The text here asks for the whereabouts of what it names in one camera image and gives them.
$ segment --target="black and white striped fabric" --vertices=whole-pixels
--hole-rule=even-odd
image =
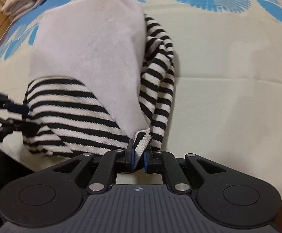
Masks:
[[[145,21],[147,38],[139,102],[150,132],[136,134],[135,164],[149,143],[152,150],[161,148],[174,91],[172,41],[153,18],[145,15]],[[27,120],[41,124],[34,136],[23,136],[23,143],[32,153],[103,155],[128,146],[126,134],[78,80],[58,76],[36,79],[29,84],[24,103],[30,109]]]

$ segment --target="crosshair symbol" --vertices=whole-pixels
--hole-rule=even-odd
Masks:
[[[144,188],[142,188],[142,187],[137,187],[135,190],[140,193],[141,191],[144,190]]]

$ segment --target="gray ribbed panel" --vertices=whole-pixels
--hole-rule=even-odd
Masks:
[[[278,233],[270,225],[251,230],[218,225],[194,205],[189,196],[169,192],[165,185],[113,185],[90,196],[81,210],[65,222],[43,229],[6,223],[0,233]]]

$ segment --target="silver screw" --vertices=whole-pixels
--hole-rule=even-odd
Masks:
[[[175,189],[181,192],[187,191],[189,190],[189,185],[185,184],[185,183],[179,183],[177,185],[175,185]]]
[[[101,183],[92,183],[89,185],[89,189],[92,191],[101,191],[104,189],[104,185]]]

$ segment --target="bed sheet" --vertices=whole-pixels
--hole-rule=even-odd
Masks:
[[[45,1],[4,37],[0,91],[16,102],[27,89],[43,12],[70,1]],[[176,89],[162,149],[177,157],[193,152],[261,178],[282,196],[282,0],[138,1],[174,41]],[[20,133],[0,148],[35,171],[63,160],[30,154]],[[144,176],[118,182],[140,183]]]

